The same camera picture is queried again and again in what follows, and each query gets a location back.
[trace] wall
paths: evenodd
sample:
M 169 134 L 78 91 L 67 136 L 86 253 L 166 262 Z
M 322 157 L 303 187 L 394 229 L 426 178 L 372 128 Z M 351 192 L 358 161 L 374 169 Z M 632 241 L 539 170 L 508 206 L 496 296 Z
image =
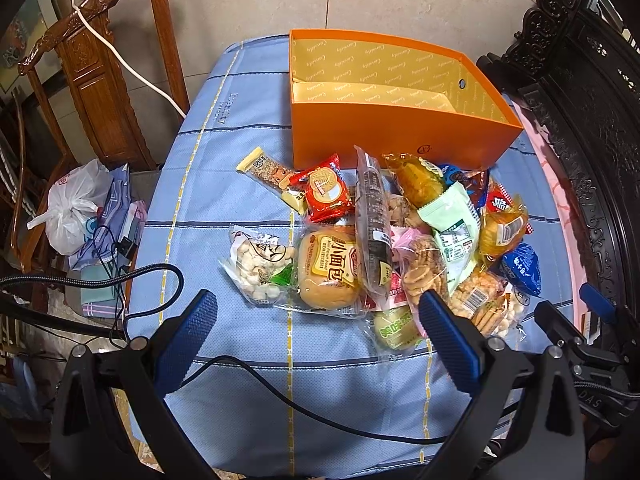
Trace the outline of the wall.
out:
M 534 0 L 170 0 L 178 49 L 190 99 L 222 51 L 232 43 L 293 27 L 372 30 L 410 36 L 465 52 L 475 60 L 501 54 L 520 30 Z M 110 11 L 117 49 L 153 83 L 168 89 L 149 0 L 121 0 Z M 178 128 L 172 108 L 128 74 L 132 105 L 157 162 L 164 161 Z M 67 139 L 82 135 L 68 92 L 56 99 Z M 92 152 L 80 148 L 85 162 Z

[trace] bolt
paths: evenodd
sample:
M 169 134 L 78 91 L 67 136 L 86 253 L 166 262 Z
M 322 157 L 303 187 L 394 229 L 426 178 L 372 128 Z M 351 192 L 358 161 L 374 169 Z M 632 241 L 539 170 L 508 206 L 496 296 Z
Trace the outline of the bolt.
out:
M 504 341 L 499 337 L 490 337 L 487 344 L 489 345 L 489 348 L 491 350 L 495 350 L 496 352 L 499 352 L 500 350 L 504 350 L 504 346 L 505 346 Z
M 131 348 L 132 350 L 144 350 L 146 348 L 147 342 L 148 339 L 146 337 L 135 337 L 129 343 L 129 348 Z
M 562 350 L 559 349 L 556 345 L 547 347 L 546 351 L 549 352 L 549 355 L 551 355 L 553 359 L 559 359 L 562 357 Z
M 84 352 L 86 352 L 86 346 L 84 346 L 84 345 L 76 345 L 72 349 L 71 355 L 73 357 L 82 357 L 84 355 Z

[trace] carved wooden chair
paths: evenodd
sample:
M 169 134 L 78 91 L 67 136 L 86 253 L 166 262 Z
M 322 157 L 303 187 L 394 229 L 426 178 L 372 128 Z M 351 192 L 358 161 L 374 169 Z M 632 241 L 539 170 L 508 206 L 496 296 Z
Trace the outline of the carved wooden chair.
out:
M 113 36 L 108 28 L 108 9 L 119 0 L 84 0 L 78 5 L 87 22 L 109 42 Z M 169 0 L 151 0 L 154 21 L 160 43 L 162 60 L 173 99 L 185 112 L 190 108 L 184 75 L 175 42 Z M 89 141 L 100 161 L 108 168 L 128 162 L 132 171 L 154 170 L 156 164 L 129 101 L 127 86 L 115 56 L 93 36 L 72 12 L 56 22 L 40 38 L 28 57 L 18 65 L 18 72 L 29 78 L 31 87 L 42 108 L 45 121 L 62 154 L 40 199 L 37 214 L 47 209 L 49 189 L 53 183 L 78 166 L 63 137 L 60 125 L 43 90 L 35 70 L 36 63 L 45 52 L 55 49 L 62 62 L 71 96 Z M 17 203 L 24 192 L 24 157 L 20 154 L 20 181 Z M 28 232 L 22 247 L 17 247 L 17 218 L 14 210 L 12 248 L 24 272 L 33 267 L 33 254 L 44 232 L 41 224 Z

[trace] orange box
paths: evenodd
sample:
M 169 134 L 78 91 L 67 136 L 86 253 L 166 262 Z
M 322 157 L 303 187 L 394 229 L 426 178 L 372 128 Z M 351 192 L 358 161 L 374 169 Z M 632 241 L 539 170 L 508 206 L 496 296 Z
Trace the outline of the orange box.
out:
M 435 164 L 485 170 L 522 125 L 464 54 L 431 43 L 353 30 L 294 29 L 289 72 L 293 163 L 302 170 L 357 144 L 415 153 Z

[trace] dark wooden furniture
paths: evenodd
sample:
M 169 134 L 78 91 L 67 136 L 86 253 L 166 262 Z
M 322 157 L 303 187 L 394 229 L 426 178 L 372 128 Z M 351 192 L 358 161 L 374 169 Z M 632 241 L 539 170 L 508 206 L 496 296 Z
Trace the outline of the dark wooden furniture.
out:
M 84 0 L 79 5 L 89 24 L 110 43 L 113 43 L 113 37 L 108 28 L 108 9 L 118 1 Z M 169 0 L 151 0 L 151 3 L 171 94 L 178 106 L 187 112 L 189 100 L 175 43 Z M 108 168 L 128 162 L 134 171 L 154 170 L 156 164 L 131 107 L 119 63 L 82 25 L 75 12 L 47 30 L 18 66 L 20 74 L 29 77 L 54 136 L 60 133 L 60 127 L 50 106 L 45 103 L 42 85 L 35 71 L 42 54 L 52 49 L 62 61 L 82 126 L 100 161 Z
M 515 44 L 478 66 L 548 128 L 590 240 L 590 282 L 638 317 L 640 55 L 594 0 L 536 2 Z

